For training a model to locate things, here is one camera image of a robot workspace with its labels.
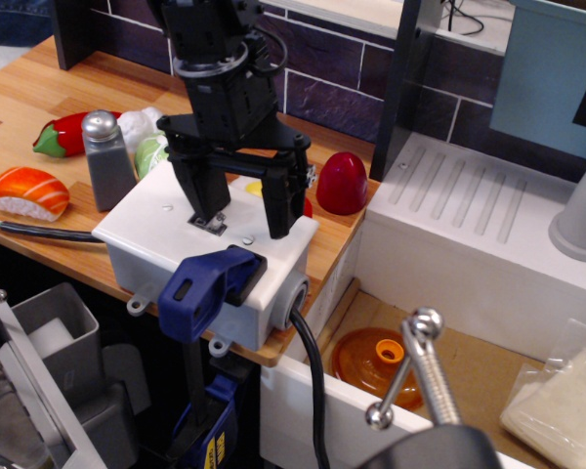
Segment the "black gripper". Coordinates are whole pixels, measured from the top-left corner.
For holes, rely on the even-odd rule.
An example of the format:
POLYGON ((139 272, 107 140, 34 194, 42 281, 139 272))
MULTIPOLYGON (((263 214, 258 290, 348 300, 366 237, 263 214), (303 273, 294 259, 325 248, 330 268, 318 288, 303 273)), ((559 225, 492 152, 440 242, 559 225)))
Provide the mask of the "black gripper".
POLYGON ((304 215, 316 180, 310 138, 282 123, 273 79, 254 64, 175 63, 191 113, 157 122, 196 218, 209 225, 230 204, 226 175, 261 179, 270 236, 281 239, 304 215))

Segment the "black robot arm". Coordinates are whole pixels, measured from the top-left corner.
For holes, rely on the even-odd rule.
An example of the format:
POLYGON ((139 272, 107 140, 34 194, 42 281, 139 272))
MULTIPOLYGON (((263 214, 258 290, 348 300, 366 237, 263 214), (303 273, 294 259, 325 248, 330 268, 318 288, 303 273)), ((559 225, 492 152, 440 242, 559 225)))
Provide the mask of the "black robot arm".
POLYGON ((311 140, 282 123, 269 33, 257 25, 257 1, 151 1, 171 41, 173 69, 184 81, 190 114, 163 116, 169 160, 194 210, 192 222, 215 232, 231 197, 227 175, 256 178, 272 238, 289 234, 303 215, 315 177, 311 140))

